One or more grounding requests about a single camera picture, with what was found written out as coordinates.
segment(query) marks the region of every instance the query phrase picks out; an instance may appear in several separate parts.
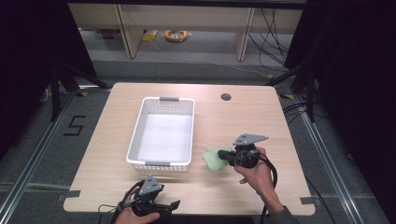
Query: wooden desk panel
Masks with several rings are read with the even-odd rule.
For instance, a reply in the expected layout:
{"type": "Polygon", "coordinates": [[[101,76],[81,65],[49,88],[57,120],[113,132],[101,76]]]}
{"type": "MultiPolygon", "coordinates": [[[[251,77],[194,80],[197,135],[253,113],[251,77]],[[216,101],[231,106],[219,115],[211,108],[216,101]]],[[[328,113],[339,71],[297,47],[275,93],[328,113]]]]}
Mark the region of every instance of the wooden desk panel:
{"type": "Polygon", "coordinates": [[[174,214],[259,215],[263,203],[248,184],[240,185],[240,174],[227,166],[210,173],[202,159],[207,147],[231,146],[240,133],[265,134],[256,144],[278,172],[276,191],[294,215],[312,215],[313,204],[292,143],[289,128],[272,87],[118,83],[110,93],[101,118],[70,190],[81,190],[68,198],[69,212],[95,212],[100,204],[117,204],[137,181],[153,174],[165,185],[157,203],[181,200],[174,214]],[[220,96],[229,93],[230,101],[220,96]],[[192,160],[187,173],[138,172],[125,157],[144,97],[189,97],[195,100],[192,160]]]}

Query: floor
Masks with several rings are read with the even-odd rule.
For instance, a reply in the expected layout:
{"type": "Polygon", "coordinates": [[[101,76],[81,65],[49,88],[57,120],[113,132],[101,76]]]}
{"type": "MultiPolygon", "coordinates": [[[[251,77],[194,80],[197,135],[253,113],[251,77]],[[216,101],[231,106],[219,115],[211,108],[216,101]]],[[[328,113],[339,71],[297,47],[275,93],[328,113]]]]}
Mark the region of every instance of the floor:
{"type": "MultiPolygon", "coordinates": [[[[103,66],[104,69],[100,73],[107,71],[104,66],[108,63],[122,66],[141,63],[159,66],[165,64],[169,67],[173,64],[176,72],[180,72],[180,68],[186,66],[185,64],[207,65],[216,67],[225,74],[236,72],[265,80],[270,75],[281,74],[276,70],[285,70],[270,56],[260,55],[251,40],[247,43],[245,60],[238,62],[232,34],[190,32],[186,41],[170,43],[164,40],[163,33],[164,31],[160,31],[157,34],[154,43],[143,42],[132,60],[126,58],[120,39],[104,40],[100,33],[87,30],[82,31],[81,35],[96,68],[103,66]]],[[[260,34],[252,34],[252,39],[259,45],[262,44],[260,34]]],[[[278,42],[286,48],[291,39],[292,35],[278,36],[278,42]]],[[[270,43],[276,45],[273,38],[270,43]]],[[[278,49],[265,48],[280,61],[283,60],[278,49]]],[[[158,67],[146,69],[148,73],[161,73],[155,70],[158,67]]],[[[111,71],[106,73],[108,77],[104,79],[126,78],[112,77],[111,71]]],[[[303,94],[288,98],[292,81],[293,77],[276,87],[284,108],[304,101],[303,94]]],[[[82,80],[80,84],[90,83],[82,80]]],[[[62,202],[107,96],[106,91],[91,91],[87,97],[65,94],[63,102],[67,109],[57,124],[49,121],[50,101],[43,102],[42,106],[37,108],[19,144],[0,162],[0,200],[6,202],[13,198],[19,202],[9,208],[10,215],[2,219],[2,223],[87,223],[98,220],[98,214],[68,214],[63,210],[62,202]],[[79,138],[64,140],[64,132],[68,130],[70,119],[78,114],[87,116],[84,126],[87,132],[82,132],[79,138]],[[49,141],[43,142],[42,136],[49,136],[49,141]],[[34,169],[28,169],[26,164],[34,164],[34,169]],[[26,181],[25,187],[21,183],[23,179],[26,181]],[[16,186],[24,193],[10,195],[13,190],[18,191],[16,186]]],[[[316,100],[318,103],[315,104],[314,110],[315,123],[309,121],[303,106],[293,107],[285,113],[307,181],[313,183],[310,190],[317,206],[317,212],[312,217],[297,218],[300,223],[389,223],[353,160],[346,157],[347,149],[326,117],[319,96],[316,100]]],[[[102,223],[108,223],[110,218],[110,214],[105,214],[102,223]]]]}

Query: person's left hand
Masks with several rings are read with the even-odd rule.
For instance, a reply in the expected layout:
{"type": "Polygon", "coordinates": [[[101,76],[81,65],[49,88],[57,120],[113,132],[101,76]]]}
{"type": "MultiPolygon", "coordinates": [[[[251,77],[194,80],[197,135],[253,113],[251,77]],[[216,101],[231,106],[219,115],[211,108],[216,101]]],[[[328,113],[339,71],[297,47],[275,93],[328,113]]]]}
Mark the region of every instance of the person's left hand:
{"type": "MultiPolygon", "coordinates": [[[[132,193],[128,196],[127,200],[131,200],[132,195],[134,195],[136,192],[139,191],[139,188],[136,188],[132,191],[132,193]]],[[[115,224],[146,224],[153,222],[160,218],[159,213],[151,213],[143,217],[137,216],[134,211],[132,210],[132,207],[126,207],[120,212],[119,216],[116,219],[115,224]]]]}

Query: person's right hand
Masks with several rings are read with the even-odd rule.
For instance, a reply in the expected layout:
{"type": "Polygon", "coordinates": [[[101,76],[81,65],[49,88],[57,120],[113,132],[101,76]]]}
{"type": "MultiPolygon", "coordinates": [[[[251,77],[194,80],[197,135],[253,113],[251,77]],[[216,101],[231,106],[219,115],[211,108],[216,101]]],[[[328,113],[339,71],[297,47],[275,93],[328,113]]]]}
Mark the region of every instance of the person's right hand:
{"type": "MultiPolygon", "coordinates": [[[[261,154],[266,155],[263,147],[256,148],[261,154]]],[[[284,209],[280,200],[277,198],[271,177],[271,170],[264,161],[259,160],[257,165],[250,169],[238,165],[235,165],[234,169],[244,177],[239,183],[249,183],[249,185],[256,190],[257,194],[260,195],[262,201],[267,206],[270,215],[276,214],[284,209]]]]}

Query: hand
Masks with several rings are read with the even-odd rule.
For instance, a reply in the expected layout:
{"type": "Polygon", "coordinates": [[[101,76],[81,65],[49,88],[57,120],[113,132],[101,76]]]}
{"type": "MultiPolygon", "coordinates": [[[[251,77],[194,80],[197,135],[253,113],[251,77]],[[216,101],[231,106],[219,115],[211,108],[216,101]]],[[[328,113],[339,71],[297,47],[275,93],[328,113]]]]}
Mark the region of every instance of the hand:
{"type": "MultiPolygon", "coordinates": [[[[138,191],[139,188],[134,189],[132,193],[128,196],[127,200],[131,200],[132,195],[134,195],[138,191]]],[[[122,210],[122,212],[117,217],[115,224],[146,224],[153,222],[158,218],[160,218],[159,213],[151,213],[144,217],[139,217],[134,213],[132,207],[129,206],[122,210]]]]}
{"type": "MultiPolygon", "coordinates": [[[[256,148],[260,153],[266,155],[263,147],[256,148]]],[[[249,183],[249,185],[256,190],[257,194],[260,195],[262,201],[267,206],[270,215],[279,213],[284,209],[282,203],[277,198],[272,182],[271,170],[265,162],[259,161],[255,167],[250,169],[235,165],[234,169],[244,177],[239,183],[249,183]]]]}

